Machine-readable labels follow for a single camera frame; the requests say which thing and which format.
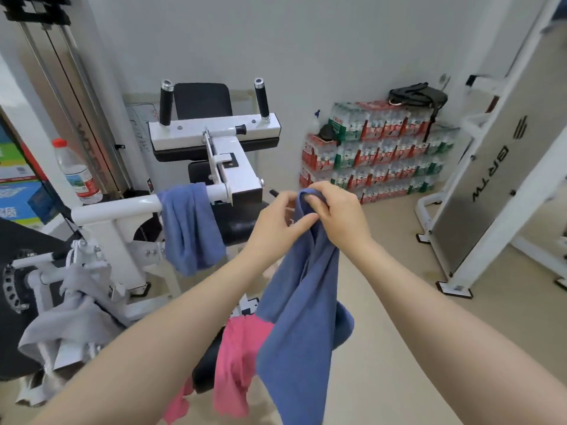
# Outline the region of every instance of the hand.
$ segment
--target hand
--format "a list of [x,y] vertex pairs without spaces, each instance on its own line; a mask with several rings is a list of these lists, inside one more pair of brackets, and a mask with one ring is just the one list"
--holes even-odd
[[362,243],[372,241],[370,229],[362,206],[356,195],[332,185],[317,182],[310,188],[320,191],[327,205],[315,195],[308,195],[305,201],[317,212],[329,240],[346,255],[351,254]]
[[295,240],[319,220],[316,213],[310,213],[293,223],[296,198],[297,192],[280,192],[272,204],[260,212],[243,250],[250,253],[251,259],[264,259],[266,268],[286,255]]

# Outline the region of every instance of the pink towel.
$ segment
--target pink towel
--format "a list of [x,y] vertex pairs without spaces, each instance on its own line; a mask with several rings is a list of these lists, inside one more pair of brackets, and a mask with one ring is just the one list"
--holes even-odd
[[216,358],[213,406],[217,412],[248,416],[246,393],[256,374],[256,356],[273,326],[255,314],[227,322]]
[[185,386],[181,388],[181,391],[175,395],[175,398],[171,401],[170,405],[167,406],[167,410],[163,415],[163,420],[167,422],[167,425],[171,425],[173,422],[187,414],[189,411],[189,401],[183,397],[192,393],[193,381],[189,378],[187,379],[187,382],[185,382]]

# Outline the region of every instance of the blue cloth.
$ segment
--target blue cloth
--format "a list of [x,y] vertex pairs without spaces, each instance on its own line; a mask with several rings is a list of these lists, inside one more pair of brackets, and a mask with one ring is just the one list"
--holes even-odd
[[204,183],[158,193],[166,238],[166,258],[183,276],[212,267],[226,255]]
[[[294,220],[313,209],[297,196]],[[274,323],[256,357],[256,372],[285,425],[320,425],[333,349],[348,339],[354,320],[337,302],[338,249],[317,221],[291,247],[266,287],[256,315]]]

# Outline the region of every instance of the brtw logo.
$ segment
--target brtw logo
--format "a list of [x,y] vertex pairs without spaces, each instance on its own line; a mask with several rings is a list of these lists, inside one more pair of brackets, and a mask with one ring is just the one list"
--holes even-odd
[[483,177],[483,184],[481,186],[477,186],[476,191],[472,193],[473,203],[476,201],[476,199],[478,198],[480,193],[484,190],[484,188],[486,188],[486,185],[488,184],[488,182],[490,182],[491,177],[494,176],[500,164],[506,159],[508,152],[509,152],[508,147],[503,146],[500,152],[498,153],[498,155],[496,156],[496,158],[494,159],[494,161],[492,162],[492,166],[488,168],[488,178]]

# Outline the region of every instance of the machine panel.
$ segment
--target machine panel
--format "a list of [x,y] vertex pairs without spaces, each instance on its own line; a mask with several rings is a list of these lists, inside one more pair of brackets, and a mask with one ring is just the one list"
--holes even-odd
[[432,229],[455,272],[567,124],[567,23],[545,35]]

